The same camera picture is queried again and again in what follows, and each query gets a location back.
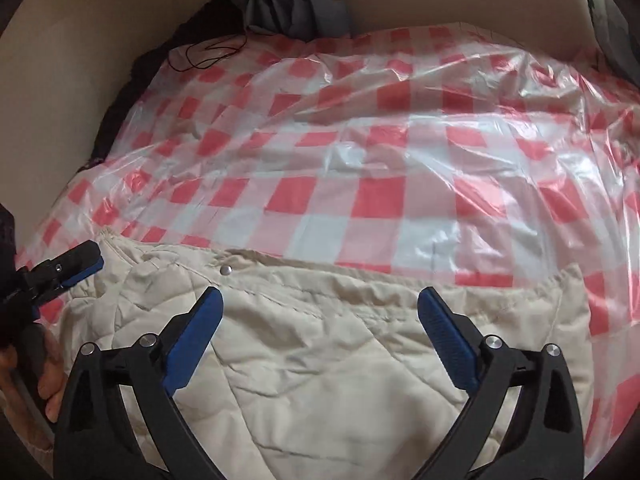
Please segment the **cream-colored fabric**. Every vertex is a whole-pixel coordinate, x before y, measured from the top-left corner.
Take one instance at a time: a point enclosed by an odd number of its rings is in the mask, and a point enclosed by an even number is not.
[[[207,286],[219,288],[222,323],[174,398],[230,480],[411,478],[465,403],[417,319],[429,283],[110,232],[98,242],[105,267],[72,290],[58,324],[65,363],[88,340],[108,349],[157,333]],[[559,344],[586,427],[593,362],[577,266],[531,290],[435,285],[484,334],[522,349]],[[132,391],[124,397],[145,456],[159,464]],[[515,401],[512,391],[479,463],[497,450]]]

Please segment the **plastic tablecloth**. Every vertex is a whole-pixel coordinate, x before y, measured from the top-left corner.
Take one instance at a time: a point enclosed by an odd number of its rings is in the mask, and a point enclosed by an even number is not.
[[[201,67],[206,46],[188,53]],[[184,47],[170,59],[189,66]],[[640,400],[639,136],[633,86],[468,25],[250,35],[206,70],[165,63],[110,158],[69,183],[18,260],[110,226],[465,285],[532,285],[577,262],[590,469]]]

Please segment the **blue rubber pad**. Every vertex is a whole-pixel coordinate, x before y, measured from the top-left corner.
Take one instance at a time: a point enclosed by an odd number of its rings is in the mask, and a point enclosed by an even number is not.
[[[85,278],[88,278],[92,274],[95,274],[99,270],[102,270],[103,267],[104,267],[104,260],[102,259],[102,256],[100,256],[100,259],[98,259],[98,261],[96,261],[91,267],[87,267],[82,272],[79,272],[75,276],[72,276],[68,280],[62,282],[62,286],[64,286],[65,288],[72,287],[76,283],[80,283]]]
[[[222,320],[222,294],[215,287],[205,290],[196,306],[196,312],[166,357],[162,386],[170,397],[189,383]]]
[[[470,396],[479,387],[476,354],[428,288],[418,296],[418,319],[454,386]]]

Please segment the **plastic sheet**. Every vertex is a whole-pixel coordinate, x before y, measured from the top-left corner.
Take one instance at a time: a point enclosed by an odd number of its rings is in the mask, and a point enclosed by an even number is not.
[[[185,66],[184,48],[171,59]],[[110,226],[466,285],[532,285],[577,262],[591,468],[640,400],[639,134],[631,85],[475,27],[251,36],[207,70],[165,64],[20,260]]]

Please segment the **beige wall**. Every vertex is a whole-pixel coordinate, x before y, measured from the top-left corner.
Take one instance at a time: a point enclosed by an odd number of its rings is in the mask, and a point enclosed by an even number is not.
[[[0,202],[19,240],[87,160],[133,59],[206,1],[23,1],[0,38]]]

